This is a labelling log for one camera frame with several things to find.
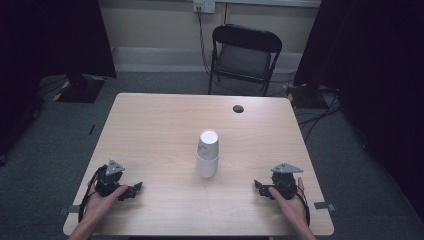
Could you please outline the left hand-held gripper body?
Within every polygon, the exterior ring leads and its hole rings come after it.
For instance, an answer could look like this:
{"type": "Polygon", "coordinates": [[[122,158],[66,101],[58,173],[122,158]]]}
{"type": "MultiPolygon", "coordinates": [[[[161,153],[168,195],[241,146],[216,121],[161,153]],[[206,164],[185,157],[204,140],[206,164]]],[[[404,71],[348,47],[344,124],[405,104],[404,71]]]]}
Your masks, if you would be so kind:
{"type": "Polygon", "coordinates": [[[97,171],[96,192],[102,197],[113,193],[120,186],[119,180],[124,170],[124,166],[110,159],[108,164],[103,165],[97,171]]]}

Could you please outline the white wall socket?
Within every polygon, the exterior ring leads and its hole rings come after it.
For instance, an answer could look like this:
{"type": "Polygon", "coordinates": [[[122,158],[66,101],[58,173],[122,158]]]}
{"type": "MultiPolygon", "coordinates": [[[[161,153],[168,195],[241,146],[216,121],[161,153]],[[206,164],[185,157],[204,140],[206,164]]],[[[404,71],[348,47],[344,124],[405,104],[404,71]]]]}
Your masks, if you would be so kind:
{"type": "Polygon", "coordinates": [[[193,0],[193,12],[214,14],[216,10],[216,2],[212,0],[193,0]]]}

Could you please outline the person's right hand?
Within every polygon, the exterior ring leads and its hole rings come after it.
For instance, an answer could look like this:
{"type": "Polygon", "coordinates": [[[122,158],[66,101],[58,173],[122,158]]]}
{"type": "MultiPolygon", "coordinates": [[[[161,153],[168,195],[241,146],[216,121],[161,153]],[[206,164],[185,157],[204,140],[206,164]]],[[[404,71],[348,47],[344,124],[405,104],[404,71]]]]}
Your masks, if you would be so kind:
{"type": "Polygon", "coordinates": [[[302,178],[298,178],[298,194],[290,200],[286,200],[281,194],[273,187],[269,188],[269,192],[277,201],[282,214],[286,217],[290,223],[293,231],[296,234],[304,233],[309,229],[307,220],[306,220],[306,210],[301,201],[303,197],[304,185],[302,178]]]}

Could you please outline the white paper cup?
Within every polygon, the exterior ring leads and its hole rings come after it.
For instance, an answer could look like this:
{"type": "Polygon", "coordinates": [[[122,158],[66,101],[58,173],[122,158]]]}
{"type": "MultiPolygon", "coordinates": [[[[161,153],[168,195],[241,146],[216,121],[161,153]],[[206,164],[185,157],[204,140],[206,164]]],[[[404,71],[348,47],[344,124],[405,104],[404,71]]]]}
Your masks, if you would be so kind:
{"type": "Polygon", "coordinates": [[[196,171],[203,178],[213,177],[218,170],[219,153],[199,149],[196,155],[196,171]]]}
{"type": "Polygon", "coordinates": [[[204,160],[213,160],[219,156],[219,136],[215,130],[205,129],[200,133],[197,155],[204,160]]]}

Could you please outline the grey tape strip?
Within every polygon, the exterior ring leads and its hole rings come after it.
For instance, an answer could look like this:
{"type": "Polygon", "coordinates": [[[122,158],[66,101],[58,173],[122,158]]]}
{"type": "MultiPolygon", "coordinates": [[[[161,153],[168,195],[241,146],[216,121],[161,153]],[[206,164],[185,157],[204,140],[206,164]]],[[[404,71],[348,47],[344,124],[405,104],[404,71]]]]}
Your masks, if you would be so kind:
{"type": "Polygon", "coordinates": [[[79,205],[71,205],[68,207],[63,207],[58,210],[58,214],[62,216],[66,216],[69,213],[78,213],[80,211],[79,205]]]}
{"type": "Polygon", "coordinates": [[[329,212],[336,210],[336,206],[333,203],[327,203],[327,202],[315,202],[314,207],[316,210],[327,209],[329,212]]]}

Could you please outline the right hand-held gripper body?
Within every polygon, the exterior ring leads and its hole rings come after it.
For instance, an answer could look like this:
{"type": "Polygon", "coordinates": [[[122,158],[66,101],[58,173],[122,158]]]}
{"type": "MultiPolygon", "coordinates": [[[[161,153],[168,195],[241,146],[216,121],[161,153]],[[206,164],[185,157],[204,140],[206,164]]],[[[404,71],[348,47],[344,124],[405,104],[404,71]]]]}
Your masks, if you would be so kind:
{"type": "Polygon", "coordinates": [[[281,163],[271,169],[271,179],[280,195],[286,200],[292,199],[297,193],[294,173],[302,173],[303,170],[288,163],[281,163]]]}

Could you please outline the person's left hand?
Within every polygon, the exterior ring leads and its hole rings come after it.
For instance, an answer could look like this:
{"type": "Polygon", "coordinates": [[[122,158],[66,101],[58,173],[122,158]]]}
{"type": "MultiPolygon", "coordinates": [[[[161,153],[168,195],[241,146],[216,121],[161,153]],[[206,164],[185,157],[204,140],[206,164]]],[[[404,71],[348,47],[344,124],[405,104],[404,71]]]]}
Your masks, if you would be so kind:
{"type": "Polygon", "coordinates": [[[83,219],[79,225],[91,233],[108,213],[113,204],[128,189],[127,185],[119,186],[113,193],[106,197],[100,196],[94,188],[89,190],[88,202],[85,208],[83,219]]]}

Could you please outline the black stand base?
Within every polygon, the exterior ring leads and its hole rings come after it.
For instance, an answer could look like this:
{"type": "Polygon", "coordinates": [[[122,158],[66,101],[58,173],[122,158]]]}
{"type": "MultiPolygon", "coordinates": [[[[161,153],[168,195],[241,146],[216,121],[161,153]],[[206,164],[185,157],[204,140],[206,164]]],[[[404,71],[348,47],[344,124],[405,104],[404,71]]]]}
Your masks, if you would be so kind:
{"type": "Polygon", "coordinates": [[[53,97],[57,102],[94,103],[106,79],[101,76],[67,74],[66,81],[53,97]]]}
{"type": "Polygon", "coordinates": [[[319,92],[306,85],[293,86],[287,84],[284,88],[287,99],[294,108],[321,109],[319,92]]]}

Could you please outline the black folding chair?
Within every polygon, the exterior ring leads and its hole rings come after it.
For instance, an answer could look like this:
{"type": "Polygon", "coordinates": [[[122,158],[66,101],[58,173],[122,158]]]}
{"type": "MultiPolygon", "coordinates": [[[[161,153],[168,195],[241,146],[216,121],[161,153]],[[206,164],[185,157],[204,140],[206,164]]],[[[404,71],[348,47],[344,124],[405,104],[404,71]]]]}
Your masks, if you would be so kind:
{"type": "Polygon", "coordinates": [[[266,30],[224,24],[212,32],[213,51],[208,84],[221,76],[260,84],[266,95],[282,51],[280,38],[266,30]]]}

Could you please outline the dark curtain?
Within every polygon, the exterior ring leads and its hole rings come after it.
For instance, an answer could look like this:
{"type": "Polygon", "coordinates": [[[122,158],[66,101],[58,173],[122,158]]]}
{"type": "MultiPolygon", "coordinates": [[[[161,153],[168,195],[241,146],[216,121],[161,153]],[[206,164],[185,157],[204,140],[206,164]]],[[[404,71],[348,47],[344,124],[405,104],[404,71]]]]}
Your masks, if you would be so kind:
{"type": "Polygon", "coordinates": [[[321,0],[294,83],[338,90],[424,221],[424,0],[321,0]]]}
{"type": "Polygon", "coordinates": [[[0,157],[61,74],[116,76],[99,0],[0,0],[0,157]]]}

